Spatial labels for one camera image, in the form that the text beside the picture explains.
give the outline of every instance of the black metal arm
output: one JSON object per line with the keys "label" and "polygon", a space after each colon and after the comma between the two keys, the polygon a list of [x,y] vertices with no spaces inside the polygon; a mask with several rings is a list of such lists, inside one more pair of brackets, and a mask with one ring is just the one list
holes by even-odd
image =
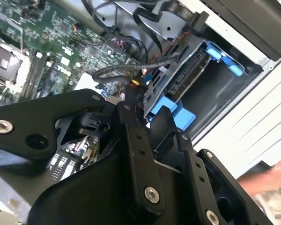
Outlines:
{"label": "black metal arm", "polygon": [[21,177],[41,176],[68,143],[100,139],[98,161],[46,189],[28,225],[271,224],[212,152],[195,153],[166,107],[149,136],[142,110],[91,90],[0,107],[0,120],[0,171]]}

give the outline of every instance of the screw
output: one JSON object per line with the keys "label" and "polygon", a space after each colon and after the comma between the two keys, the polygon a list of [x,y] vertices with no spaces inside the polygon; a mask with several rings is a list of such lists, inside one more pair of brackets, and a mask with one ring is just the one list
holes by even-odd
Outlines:
{"label": "screw", "polygon": [[14,129],[14,126],[11,124],[11,122],[8,122],[6,120],[0,120],[0,134],[8,134],[12,132]]}
{"label": "screw", "polygon": [[189,139],[187,135],[182,135],[182,137],[183,137],[183,139],[186,140],[186,141],[188,141],[188,139]]}
{"label": "screw", "polygon": [[206,152],[206,155],[207,155],[209,158],[213,158],[213,157],[214,157],[209,151]]}
{"label": "screw", "polygon": [[145,189],[145,197],[153,204],[159,203],[159,194],[153,187],[147,187]]}
{"label": "screw", "polygon": [[124,105],[124,108],[125,108],[126,110],[130,110],[130,107],[127,106],[127,105]]}
{"label": "screw", "polygon": [[100,101],[100,98],[99,98],[97,95],[93,95],[92,98],[93,98],[94,100]]}
{"label": "screw", "polygon": [[207,219],[211,222],[212,225],[220,225],[219,218],[214,214],[214,212],[207,210],[206,211]]}

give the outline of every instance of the motherboard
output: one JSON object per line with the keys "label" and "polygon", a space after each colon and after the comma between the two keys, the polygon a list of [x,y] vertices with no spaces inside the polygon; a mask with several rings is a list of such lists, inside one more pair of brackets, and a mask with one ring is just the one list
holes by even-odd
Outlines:
{"label": "motherboard", "polygon": [[0,106],[86,87],[105,96],[121,92],[123,84],[98,85],[88,75],[135,62],[119,43],[51,1],[22,2],[27,1],[0,0]]}

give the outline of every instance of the blue plastic tab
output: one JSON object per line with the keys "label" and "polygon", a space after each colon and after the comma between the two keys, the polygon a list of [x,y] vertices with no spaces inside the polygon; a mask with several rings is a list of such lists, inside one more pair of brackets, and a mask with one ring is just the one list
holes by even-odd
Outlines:
{"label": "blue plastic tab", "polygon": [[236,76],[241,76],[244,73],[244,69],[237,65],[231,58],[223,57],[222,60],[227,64],[228,69],[231,70]]}
{"label": "blue plastic tab", "polygon": [[228,67],[236,76],[241,76],[244,72],[238,65],[231,65]]}
{"label": "blue plastic tab", "polygon": [[151,74],[147,74],[145,77],[144,77],[144,81],[145,83],[149,82],[152,80],[152,75]]}
{"label": "blue plastic tab", "polygon": [[222,58],[221,50],[215,47],[212,43],[207,44],[206,52],[211,55],[215,60],[220,60]]}
{"label": "blue plastic tab", "polygon": [[174,112],[175,109],[177,108],[176,103],[169,100],[167,97],[162,96],[159,98],[155,106],[152,108],[151,112],[156,115],[162,106],[168,107],[171,112]]}
{"label": "blue plastic tab", "polygon": [[196,119],[196,115],[183,108],[182,103],[179,102],[177,109],[173,113],[176,127],[185,131],[191,123]]}

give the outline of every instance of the hole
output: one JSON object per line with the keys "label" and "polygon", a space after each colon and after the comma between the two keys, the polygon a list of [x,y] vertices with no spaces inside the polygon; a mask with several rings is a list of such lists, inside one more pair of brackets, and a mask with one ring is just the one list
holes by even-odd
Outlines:
{"label": "hole", "polygon": [[142,155],[142,156],[144,156],[146,153],[145,153],[145,151],[144,151],[144,149],[141,149],[140,150],[140,154]]}
{"label": "hole", "polygon": [[103,125],[99,128],[99,130],[100,130],[101,132],[106,132],[106,131],[108,131],[110,128],[111,128],[111,127],[109,126],[109,124],[103,124]]}
{"label": "hole", "polygon": [[5,130],[8,128],[8,124],[7,123],[0,123],[0,130]]}
{"label": "hole", "polygon": [[203,183],[205,183],[205,179],[201,176],[199,176],[200,181],[202,181]]}
{"label": "hole", "polygon": [[216,218],[214,217],[214,215],[210,215],[210,218],[212,221],[216,221]]}
{"label": "hole", "polygon": [[175,167],[175,169],[176,169],[176,170],[179,170],[179,171],[182,171],[182,166],[177,165],[177,166]]}
{"label": "hole", "polygon": [[147,102],[149,102],[151,100],[152,95],[149,95],[149,97],[147,98]]}
{"label": "hole", "polygon": [[149,191],[149,195],[151,198],[155,199],[156,198],[156,195],[153,191]]}
{"label": "hole", "polygon": [[48,147],[49,142],[42,135],[29,135],[26,137],[26,144],[32,149],[43,150]]}
{"label": "hole", "polygon": [[157,79],[155,80],[155,81],[153,81],[153,87],[155,87],[157,84],[158,84],[158,82],[160,81],[160,76],[159,77],[157,77]]}
{"label": "hole", "polygon": [[233,210],[231,204],[226,198],[220,198],[217,202],[221,216],[227,223],[233,220]]}

